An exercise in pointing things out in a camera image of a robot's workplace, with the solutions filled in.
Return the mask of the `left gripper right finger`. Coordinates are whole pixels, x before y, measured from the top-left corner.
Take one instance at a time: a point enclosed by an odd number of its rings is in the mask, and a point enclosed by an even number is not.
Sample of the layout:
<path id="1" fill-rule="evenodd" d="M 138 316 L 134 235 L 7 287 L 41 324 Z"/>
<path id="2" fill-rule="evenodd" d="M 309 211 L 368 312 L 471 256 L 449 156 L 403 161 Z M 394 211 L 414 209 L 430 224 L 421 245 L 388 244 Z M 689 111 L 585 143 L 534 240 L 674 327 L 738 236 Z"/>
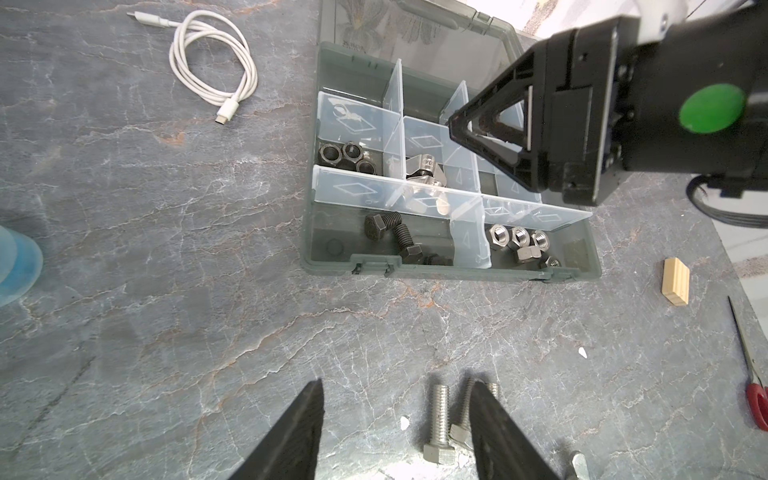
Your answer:
<path id="1" fill-rule="evenodd" d="M 485 383 L 474 383 L 469 412 L 480 480 L 558 479 Z"/>

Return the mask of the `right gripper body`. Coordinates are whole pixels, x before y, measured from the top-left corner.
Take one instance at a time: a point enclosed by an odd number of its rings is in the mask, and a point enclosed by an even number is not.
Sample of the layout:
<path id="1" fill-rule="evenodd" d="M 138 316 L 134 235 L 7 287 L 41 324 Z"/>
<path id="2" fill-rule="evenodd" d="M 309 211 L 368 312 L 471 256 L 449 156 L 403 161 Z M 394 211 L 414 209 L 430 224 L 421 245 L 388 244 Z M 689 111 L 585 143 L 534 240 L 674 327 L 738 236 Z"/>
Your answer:
<path id="1" fill-rule="evenodd" d="M 537 190 L 559 192 L 574 205 L 601 201 L 615 70 L 626 40 L 627 20 L 616 17 L 560 32 L 529 50 Z"/>

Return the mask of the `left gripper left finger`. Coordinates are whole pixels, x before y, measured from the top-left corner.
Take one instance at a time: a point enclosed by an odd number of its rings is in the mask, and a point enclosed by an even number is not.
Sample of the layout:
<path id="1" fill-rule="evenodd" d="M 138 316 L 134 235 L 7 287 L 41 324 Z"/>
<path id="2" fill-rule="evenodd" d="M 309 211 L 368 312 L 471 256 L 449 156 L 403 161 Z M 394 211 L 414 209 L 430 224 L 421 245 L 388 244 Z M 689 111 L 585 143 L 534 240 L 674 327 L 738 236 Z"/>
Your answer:
<path id="1" fill-rule="evenodd" d="M 321 379 L 308 382 L 230 479 L 314 479 L 324 420 Z"/>

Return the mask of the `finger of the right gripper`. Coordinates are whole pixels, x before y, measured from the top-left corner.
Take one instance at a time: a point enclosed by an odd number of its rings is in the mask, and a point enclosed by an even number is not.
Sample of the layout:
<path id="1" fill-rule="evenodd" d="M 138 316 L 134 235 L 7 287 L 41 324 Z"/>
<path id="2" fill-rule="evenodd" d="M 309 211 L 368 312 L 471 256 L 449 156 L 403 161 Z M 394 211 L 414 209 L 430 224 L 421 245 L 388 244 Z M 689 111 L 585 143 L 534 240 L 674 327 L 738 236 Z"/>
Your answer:
<path id="1" fill-rule="evenodd" d="M 531 192 L 548 186 L 543 145 L 546 55 L 526 53 L 448 120 L 451 139 L 488 160 Z M 521 103 L 523 126 L 504 123 L 502 114 Z"/>

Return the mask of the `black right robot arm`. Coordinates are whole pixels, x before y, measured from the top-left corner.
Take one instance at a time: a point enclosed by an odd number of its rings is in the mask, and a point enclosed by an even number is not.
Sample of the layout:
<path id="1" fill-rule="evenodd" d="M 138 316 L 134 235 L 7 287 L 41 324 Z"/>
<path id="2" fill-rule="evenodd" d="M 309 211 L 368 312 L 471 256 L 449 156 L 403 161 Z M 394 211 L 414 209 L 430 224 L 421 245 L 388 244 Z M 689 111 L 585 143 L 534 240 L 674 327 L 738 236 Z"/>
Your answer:
<path id="1" fill-rule="evenodd" d="M 526 190 L 597 206 L 627 172 L 686 174 L 689 201 L 724 224 L 763 214 L 715 208 L 767 187 L 767 5 L 740 1 L 691 20 L 682 1 L 641 1 L 530 47 L 448 120 L 452 140 Z"/>

